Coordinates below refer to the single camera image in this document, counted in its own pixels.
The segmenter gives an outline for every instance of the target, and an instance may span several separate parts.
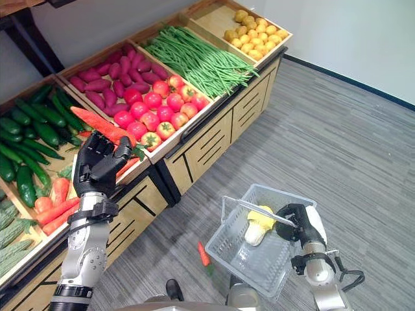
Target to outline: red tomato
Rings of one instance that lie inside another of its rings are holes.
[[[190,102],[195,94],[195,91],[190,86],[181,86],[178,88],[177,93],[185,102]]]
[[[130,125],[128,125],[127,132],[133,135],[137,139],[137,141],[139,141],[141,139],[141,136],[146,134],[148,131],[143,123],[134,121],[133,123],[130,123]]]
[[[167,105],[169,105],[169,107],[174,112],[180,111],[180,108],[183,106],[183,104],[183,98],[177,93],[172,93],[169,95],[169,97],[167,97]]]
[[[139,120],[141,116],[148,111],[149,108],[143,102],[135,102],[130,108],[130,113],[136,120]]]
[[[161,106],[162,98],[160,94],[157,94],[155,92],[149,92],[144,96],[144,103],[147,105],[147,107],[151,110],[157,109],[157,107]]]
[[[164,141],[168,139],[176,130],[170,122],[162,122],[158,125],[156,133]]]
[[[189,119],[192,119],[195,115],[197,115],[198,110],[196,105],[190,103],[190,102],[186,102],[181,108],[180,108],[180,112],[184,113],[185,115],[187,115],[187,117]]]
[[[184,86],[183,78],[179,75],[172,75],[168,79],[168,83],[173,91],[176,91],[179,87]]]
[[[174,129],[177,131],[184,124],[189,122],[189,118],[184,113],[177,112],[171,117],[170,122],[171,122],[171,124],[173,124]]]
[[[143,101],[143,96],[141,95],[141,93],[138,90],[133,89],[132,87],[124,91],[123,97],[125,99],[125,102],[129,104],[130,106],[135,102]]]
[[[156,133],[148,132],[142,136],[141,144],[151,152],[161,145],[161,138]]]
[[[157,108],[157,116],[160,122],[170,121],[173,110],[168,106],[160,106]]]
[[[134,118],[131,113],[127,111],[120,111],[114,115],[114,121],[120,128],[125,130],[130,123],[134,122]]]
[[[160,124],[160,120],[157,115],[153,112],[146,112],[140,118],[140,122],[144,123],[149,131],[154,132],[157,128],[157,125]]]
[[[197,93],[193,96],[191,103],[197,107],[197,110],[200,111],[209,104],[208,99],[200,93]]]
[[[153,83],[153,92],[160,94],[161,97],[166,98],[170,94],[169,85],[164,81],[155,81]]]

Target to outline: plastic basket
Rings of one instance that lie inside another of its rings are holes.
[[[289,203],[305,206],[313,200],[270,187],[253,184],[242,200],[269,206],[276,214]],[[245,242],[251,208],[238,200],[223,197],[222,224],[206,244],[206,251],[232,274],[248,283],[267,298],[277,299],[291,271],[291,258],[301,253],[300,243],[280,238],[275,229],[266,233],[258,246]]]

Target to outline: carrot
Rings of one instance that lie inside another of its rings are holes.
[[[132,167],[138,161],[139,161],[138,157],[135,157],[133,159],[129,159],[127,164],[121,170],[118,171],[117,178],[119,178],[121,175],[123,175],[130,167]]]
[[[60,215],[58,218],[53,220],[52,222],[49,222],[47,225],[45,225],[42,230],[46,235],[51,235],[53,231],[58,229],[62,224],[64,224],[67,221],[67,218],[71,216],[73,213],[75,213],[79,209],[79,202],[74,205],[72,208],[68,209],[65,213]]]
[[[71,111],[82,119],[86,124],[101,132],[103,136],[107,137],[110,141],[115,144],[119,144],[119,140],[122,136],[127,136],[130,139],[131,145],[135,146],[137,144],[136,138],[129,134],[126,130],[114,126],[112,123],[103,119],[95,112],[88,111],[82,108],[75,106],[71,107]]]
[[[83,131],[83,132],[79,132],[78,135],[82,136],[82,137],[89,137],[91,135],[91,132],[90,131]]]
[[[53,202],[48,196],[41,196],[34,202],[34,210],[40,214],[53,208]]]
[[[55,195],[54,206],[59,206],[66,201],[69,186],[69,180],[63,177],[58,178],[53,182],[53,191]]]
[[[38,223],[41,225],[48,224],[49,222],[54,220],[56,217],[65,213],[75,204],[79,203],[79,201],[80,201],[79,198],[73,198],[73,199],[67,200],[64,203],[60,204],[59,206],[56,206],[52,209],[49,209],[48,211],[38,214],[36,216],[36,219]]]
[[[197,250],[199,251],[200,260],[202,261],[203,266],[207,267],[210,265],[209,255],[206,253],[203,244],[199,241],[197,244]]]

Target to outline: sweet potato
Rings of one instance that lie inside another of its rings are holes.
[[[101,75],[94,68],[89,68],[86,71],[81,71],[78,73],[78,76],[85,82],[101,79]]]
[[[113,63],[108,70],[112,80],[118,79],[121,74],[121,65],[119,63]]]
[[[124,55],[128,55],[130,51],[134,51],[134,52],[136,51],[136,49],[131,43],[125,43],[122,47],[122,50],[124,52]]]
[[[143,80],[148,84],[153,84],[155,81],[162,80],[158,75],[155,73],[141,73],[141,77]]]
[[[169,77],[166,69],[164,69],[163,66],[159,65],[158,63],[151,64],[151,71],[158,75],[162,80],[166,80]]]
[[[139,73],[146,73],[147,71],[151,70],[151,62],[149,60],[141,61],[138,66],[137,70]]]
[[[113,117],[118,112],[120,112],[120,111],[128,111],[128,109],[130,109],[130,106],[128,104],[122,103],[122,104],[116,104],[116,105],[114,105],[112,107],[105,107],[103,109],[103,112],[105,112],[105,114],[107,114],[107,116]]]
[[[110,63],[100,63],[99,65],[95,66],[95,70],[101,75],[106,76],[108,74],[108,70],[110,70],[111,64]]]
[[[131,61],[131,68],[137,69],[138,64],[143,60],[145,60],[145,56],[138,52],[136,55],[134,55],[134,58]]]
[[[94,103],[94,105],[96,105],[96,107],[98,107],[99,109],[104,109],[105,108],[104,99],[98,93],[92,92],[92,91],[87,91],[85,93],[85,96],[90,101],[92,101],[92,103]]]
[[[121,82],[124,84],[125,87],[128,87],[132,84],[132,80],[128,74],[121,75],[119,79],[121,80]]]
[[[128,59],[131,61],[131,60],[133,60],[133,58],[134,58],[134,56],[137,54],[137,52],[134,50],[131,50],[131,51],[129,51],[128,53],[127,53],[127,57],[128,57]]]
[[[124,84],[121,81],[114,81],[112,84],[112,89],[119,98],[122,98],[124,96],[125,88]]]
[[[132,69],[132,68],[130,68],[130,70],[128,71],[128,74],[130,75],[130,78],[131,78],[134,82],[144,83],[144,80],[143,80],[143,78],[141,77],[141,75],[139,74],[139,72],[137,71],[137,69]]]
[[[121,65],[122,75],[125,75],[131,68],[131,61],[127,56],[121,57],[121,59],[119,60],[119,64]]]
[[[148,93],[148,91],[150,91],[150,86],[145,82],[136,82],[133,83],[130,87],[138,90],[141,94],[145,94]]]
[[[117,63],[119,62],[122,56],[123,56],[123,52],[121,50],[116,50],[111,55],[109,55],[109,57],[106,59],[106,62]]]
[[[117,95],[114,93],[112,89],[105,89],[102,91],[102,95],[104,95],[105,106],[112,107],[117,103]]]
[[[109,88],[111,86],[111,81],[106,79],[98,79],[91,81],[85,86],[85,91],[94,91],[101,93],[105,89]]]
[[[76,87],[78,91],[81,93],[85,92],[85,85],[86,83],[83,81],[83,79],[79,78],[78,76],[72,76],[69,81],[72,83],[73,86]]]

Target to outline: cucumber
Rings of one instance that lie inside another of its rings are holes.
[[[26,155],[24,152],[16,151],[17,154],[23,159],[23,162],[27,164],[28,167],[37,175],[40,182],[47,188],[51,186],[51,177],[45,172],[42,167],[37,164],[35,160],[33,160],[31,157]]]
[[[16,162],[14,162],[14,161],[12,161],[12,165],[13,165],[13,169],[14,169],[14,171],[16,172],[16,174],[18,173],[18,169],[19,169],[19,167],[20,167],[20,165],[19,164],[17,164]]]
[[[16,172],[14,172],[13,164],[11,160],[0,153],[0,177],[5,182],[10,183],[16,178]]]
[[[15,120],[6,117],[0,118],[0,127],[12,135],[17,135],[21,132],[21,126]]]
[[[55,126],[63,128],[66,126],[65,119],[56,110],[41,104],[32,104],[32,107],[38,111],[46,120]]]
[[[5,227],[10,225],[18,214],[19,211],[13,204],[0,211],[0,230],[3,230]]]
[[[54,127],[54,130],[58,133],[59,138],[61,138],[61,144],[66,144],[71,141],[72,135],[67,128]]]
[[[30,97],[29,102],[31,104],[43,104],[47,95],[49,95],[49,93],[52,91],[52,88],[53,87],[50,84],[41,86],[39,90],[37,90],[37,92]]]
[[[37,197],[33,185],[32,170],[26,165],[19,167],[16,183],[20,198],[27,206],[34,207]]]
[[[13,160],[17,163],[22,163],[23,160],[21,157],[19,157],[12,149],[10,149],[8,146],[5,146],[4,144],[0,143],[0,152],[10,160]]]
[[[72,112],[68,112],[64,108],[64,106],[60,103],[57,94],[53,95],[53,97],[52,97],[52,103],[53,103],[53,106],[56,108],[56,110],[58,110],[58,112],[67,121],[67,123],[69,125],[71,125],[74,129],[76,129],[78,131],[84,130],[84,128],[82,127],[82,124],[75,117],[75,115]]]
[[[63,139],[62,136],[59,135],[59,146],[63,146],[66,143],[67,143],[67,141],[65,139]]]
[[[26,113],[30,118],[36,120],[40,123],[46,123],[47,120],[43,118],[40,113],[38,113],[32,106],[28,105],[24,100],[17,98],[14,100],[14,103],[19,107],[24,113]]]
[[[50,125],[33,121],[33,128],[36,131],[36,133],[38,133],[42,141],[44,141],[54,149],[58,148],[59,136]]]
[[[13,202],[11,202],[10,200],[4,200],[0,202],[0,212],[9,208],[12,205],[13,205]]]
[[[26,138],[37,139],[38,134],[32,128],[25,128],[24,134]]]
[[[29,229],[36,222],[31,219],[18,218],[7,228],[0,231],[0,249],[5,248],[22,232],[30,233]]]
[[[17,107],[12,109],[10,115],[12,116],[13,120],[15,120],[17,123],[23,126],[28,126],[30,122],[32,122],[30,117]]]
[[[44,104],[45,104],[46,106],[48,106],[49,108],[53,108],[53,109],[54,109],[54,106],[53,106],[52,100],[50,100],[49,98],[45,99]]]
[[[41,153],[47,155],[48,157],[53,157],[54,159],[64,160],[64,157],[61,157],[59,154],[56,153],[53,149],[50,149],[49,147],[46,147],[44,144],[40,144],[37,141],[33,141],[32,139],[25,138],[22,143],[25,146],[28,146],[30,148],[36,149],[37,151],[40,151]]]
[[[23,136],[13,135],[13,134],[10,134],[9,132],[0,130],[0,139],[3,141],[12,141],[14,143],[18,143],[23,140]]]
[[[16,143],[7,143],[10,147],[12,147],[15,150],[19,150],[23,153],[25,153],[27,156],[31,157],[33,160],[42,163],[44,165],[51,164],[48,160],[45,159],[39,152],[36,150],[31,149],[30,147],[24,145],[24,144],[16,144]]]
[[[20,252],[20,251],[24,251],[25,249],[27,249],[30,245],[32,245],[33,240],[28,239],[28,240],[23,240],[17,243],[13,243],[5,248],[3,248],[2,250],[0,250],[0,266],[1,263],[6,261],[7,258],[10,258],[11,256],[13,256],[14,254]]]
[[[68,110],[71,111],[71,107],[73,106],[71,100],[69,99],[69,97],[66,95],[66,93],[60,89],[59,87],[56,88],[56,94],[58,95],[59,101],[62,105],[64,105],[64,107]]]
[[[2,261],[2,263],[0,264],[0,277],[9,272],[16,264],[19,263],[19,261],[25,258],[30,252],[30,249],[26,249],[25,251],[18,251],[14,255],[7,257],[4,261]]]

